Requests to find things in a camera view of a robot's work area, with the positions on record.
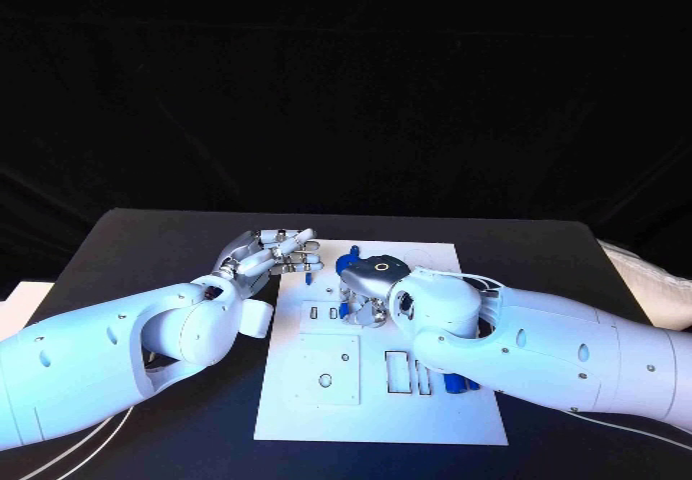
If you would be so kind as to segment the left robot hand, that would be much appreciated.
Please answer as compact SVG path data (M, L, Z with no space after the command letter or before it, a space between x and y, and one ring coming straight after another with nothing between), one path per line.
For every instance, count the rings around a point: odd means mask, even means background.
M229 280L244 299L264 288L271 276L323 269L316 231L247 231L223 248L213 274Z

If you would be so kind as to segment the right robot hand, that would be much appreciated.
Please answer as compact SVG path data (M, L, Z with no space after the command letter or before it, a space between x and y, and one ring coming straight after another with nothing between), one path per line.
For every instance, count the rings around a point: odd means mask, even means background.
M339 315L345 324L368 328L385 325L394 286L411 273L409 266L391 255L355 260L340 269Z

